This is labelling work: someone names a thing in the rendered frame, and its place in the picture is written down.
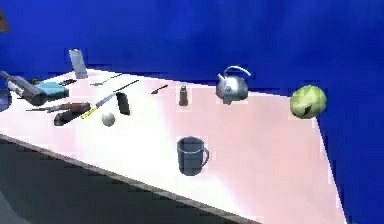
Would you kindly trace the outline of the black phone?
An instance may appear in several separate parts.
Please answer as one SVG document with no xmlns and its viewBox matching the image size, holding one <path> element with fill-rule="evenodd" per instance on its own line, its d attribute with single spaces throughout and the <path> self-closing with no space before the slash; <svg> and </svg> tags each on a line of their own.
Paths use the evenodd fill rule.
<svg viewBox="0 0 384 224">
<path fill-rule="evenodd" d="M 127 95 L 125 93 L 122 93 L 122 92 L 117 92 L 116 97 L 117 97 L 118 107 L 119 107 L 120 113 L 123 115 L 129 115 L 130 114 L 130 108 L 129 108 Z"/>
</svg>

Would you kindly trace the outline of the grey fork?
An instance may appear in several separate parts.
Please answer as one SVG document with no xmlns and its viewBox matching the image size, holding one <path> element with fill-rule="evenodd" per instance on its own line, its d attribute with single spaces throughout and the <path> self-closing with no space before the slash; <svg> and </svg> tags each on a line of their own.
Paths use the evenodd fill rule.
<svg viewBox="0 0 384 224">
<path fill-rule="evenodd" d="M 104 85 L 104 84 L 105 84 L 106 82 L 108 82 L 109 80 L 114 79 L 114 78 L 117 78 L 117 77 L 119 77 L 119 76 L 121 76 L 121 75 L 123 75 L 123 73 L 119 73 L 119 74 L 117 74 L 117 75 L 114 75 L 114 76 L 112 76 L 112 77 L 109 77 L 109 78 L 107 78 L 106 80 L 101 81 L 101 82 L 91 83 L 90 85 L 91 85 L 91 86 L 101 86 L 101 85 Z"/>
</svg>

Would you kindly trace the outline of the yellow handled knife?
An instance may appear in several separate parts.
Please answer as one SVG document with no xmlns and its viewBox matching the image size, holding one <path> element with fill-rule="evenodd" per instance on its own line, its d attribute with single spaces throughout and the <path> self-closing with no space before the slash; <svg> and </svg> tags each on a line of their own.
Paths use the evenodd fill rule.
<svg viewBox="0 0 384 224">
<path fill-rule="evenodd" d="M 85 119 L 87 117 L 89 117 L 93 112 L 95 112 L 96 110 L 98 110 L 102 105 L 104 105 L 105 103 L 107 103 L 111 98 L 113 98 L 115 96 L 115 93 L 112 93 L 108 96 L 106 96 L 105 98 L 103 98 L 102 100 L 100 100 L 99 102 L 97 102 L 95 104 L 95 106 L 93 108 L 91 108 L 90 110 L 88 110 L 87 112 L 83 113 L 80 117 L 82 119 Z"/>
</svg>

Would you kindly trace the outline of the silver kettle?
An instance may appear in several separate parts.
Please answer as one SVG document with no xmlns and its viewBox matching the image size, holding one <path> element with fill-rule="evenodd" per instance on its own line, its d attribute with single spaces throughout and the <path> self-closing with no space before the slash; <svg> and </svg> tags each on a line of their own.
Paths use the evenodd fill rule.
<svg viewBox="0 0 384 224">
<path fill-rule="evenodd" d="M 224 104 L 230 105 L 233 101 L 242 101 L 248 98 L 248 85 L 246 81 L 239 76 L 229 76 L 228 72 L 235 69 L 250 76 L 251 73 L 238 65 L 228 66 L 223 73 L 218 73 L 219 83 L 216 85 L 216 96 L 219 97 Z"/>
</svg>

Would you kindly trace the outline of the black thin utensil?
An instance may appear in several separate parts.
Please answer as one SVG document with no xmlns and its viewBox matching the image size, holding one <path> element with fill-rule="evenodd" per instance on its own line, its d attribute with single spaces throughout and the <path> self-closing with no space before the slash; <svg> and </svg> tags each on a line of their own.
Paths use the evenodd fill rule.
<svg viewBox="0 0 384 224">
<path fill-rule="evenodd" d="M 132 81 L 132 82 L 130 82 L 130 83 L 128 83 L 128 84 L 126 84 L 126 85 L 124 85 L 124 86 L 122 86 L 122 87 L 120 87 L 120 88 L 114 90 L 113 93 L 119 92 L 119 91 L 125 89 L 126 87 L 128 87 L 128 86 L 130 86 L 130 85 L 132 85 L 132 84 L 135 84 L 135 83 L 137 83 L 137 82 L 139 82 L 139 81 L 140 81 L 140 80 Z"/>
</svg>

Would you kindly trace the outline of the brown handled knife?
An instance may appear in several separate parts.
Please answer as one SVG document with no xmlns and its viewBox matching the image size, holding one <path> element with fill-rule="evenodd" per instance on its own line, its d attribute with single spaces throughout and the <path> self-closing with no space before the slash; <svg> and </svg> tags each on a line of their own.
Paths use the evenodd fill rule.
<svg viewBox="0 0 384 224">
<path fill-rule="evenodd" d="M 90 106 L 90 103 L 65 103 L 65 104 L 55 105 L 51 107 L 27 109 L 26 111 L 46 111 L 47 113 L 51 113 L 51 112 L 60 111 L 60 110 L 75 110 L 85 106 Z"/>
</svg>

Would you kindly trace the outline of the light blue sponge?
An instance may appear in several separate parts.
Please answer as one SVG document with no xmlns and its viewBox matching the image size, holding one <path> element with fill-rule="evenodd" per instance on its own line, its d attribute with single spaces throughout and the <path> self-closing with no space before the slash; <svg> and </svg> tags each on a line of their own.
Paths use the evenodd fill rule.
<svg viewBox="0 0 384 224">
<path fill-rule="evenodd" d="M 56 82 L 41 82 L 36 84 L 36 87 L 47 95 L 49 101 L 55 101 L 69 96 L 69 90 Z"/>
</svg>

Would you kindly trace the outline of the brown pepper shaker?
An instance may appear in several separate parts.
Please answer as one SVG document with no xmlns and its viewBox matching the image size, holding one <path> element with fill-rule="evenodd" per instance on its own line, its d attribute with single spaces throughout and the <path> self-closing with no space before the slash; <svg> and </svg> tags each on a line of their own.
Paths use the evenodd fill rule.
<svg viewBox="0 0 384 224">
<path fill-rule="evenodd" d="M 180 106 L 187 106 L 188 105 L 188 92 L 187 92 L 187 88 L 185 86 L 182 86 L 180 88 L 179 105 Z"/>
</svg>

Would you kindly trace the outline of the green lettuce head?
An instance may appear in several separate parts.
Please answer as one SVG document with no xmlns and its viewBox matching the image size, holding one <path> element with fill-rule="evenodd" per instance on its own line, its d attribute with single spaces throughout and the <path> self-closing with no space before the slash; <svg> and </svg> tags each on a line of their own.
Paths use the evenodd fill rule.
<svg viewBox="0 0 384 224">
<path fill-rule="evenodd" d="M 327 98 L 322 89 L 306 85 L 297 89 L 290 98 L 290 111 L 299 119 L 311 119 L 325 108 Z"/>
</svg>

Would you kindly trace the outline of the white egg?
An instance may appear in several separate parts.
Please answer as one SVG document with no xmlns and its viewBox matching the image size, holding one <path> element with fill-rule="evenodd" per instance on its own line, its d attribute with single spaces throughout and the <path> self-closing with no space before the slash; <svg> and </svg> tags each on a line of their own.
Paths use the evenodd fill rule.
<svg viewBox="0 0 384 224">
<path fill-rule="evenodd" d="M 104 113 L 102 115 L 102 123 L 105 126 L 107 126 L 107 127 L 112 126 L 115 123 L 115 116 L 114 116 L 114 114 L 111 113 L 111 112 Z"/>
</svg>

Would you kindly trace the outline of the blue-grey mug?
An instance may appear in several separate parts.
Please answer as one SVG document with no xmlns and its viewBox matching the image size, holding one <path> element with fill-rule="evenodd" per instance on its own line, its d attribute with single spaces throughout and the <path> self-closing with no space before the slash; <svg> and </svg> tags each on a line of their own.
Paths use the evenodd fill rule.
<svg viewBox="0 0 384 224">
<path fill-rule="evenodd" d="M 179 171 L 185 176 L 198 175 L 210 158 L 203 140 L 188 136 L 177 142 Z"/>
</svg>

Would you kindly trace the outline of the blue plate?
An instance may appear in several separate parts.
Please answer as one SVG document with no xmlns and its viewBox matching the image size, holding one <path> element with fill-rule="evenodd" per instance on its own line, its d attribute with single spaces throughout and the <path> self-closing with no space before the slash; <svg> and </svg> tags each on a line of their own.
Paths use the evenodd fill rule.
<svg viewBox="0 0 384 224">
<path fill-rule="evenodd" d="M 12 104 L 12 95 L 9 89 L 0 89 L 0 112 L 7 110 Z"/>
</svg>

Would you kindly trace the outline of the white kitchen counter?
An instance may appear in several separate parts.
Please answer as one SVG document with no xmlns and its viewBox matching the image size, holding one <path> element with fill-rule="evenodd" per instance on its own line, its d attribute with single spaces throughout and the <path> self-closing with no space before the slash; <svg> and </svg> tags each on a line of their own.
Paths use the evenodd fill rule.
<svg viewBox="0 0 384 224">
<path fill-rule="evenodd" d="M 110 100 L 89 117 L 56 127 L 53 114 L 26 111 L 30 104 L 15 99 L 0 112 L 0 134 L 262 224 L 346 224 L 318 122 L 295 118 L 287 97 L 252 93 L 224 105 L 214 87 L 189 84 L 182 107 L 178 81 L 125 74 L 90 85 L 114 75 L 89 70 L 70 85 L 68 99 L 95 104 L 140 80 L 123 89 L 130 115 Z M 115 114 L 111 127 L 101 122 L 108 112 Z M 210 152 L 195 176 L 179 171 L 177 142 L 188 136 Z"/>
</svg>

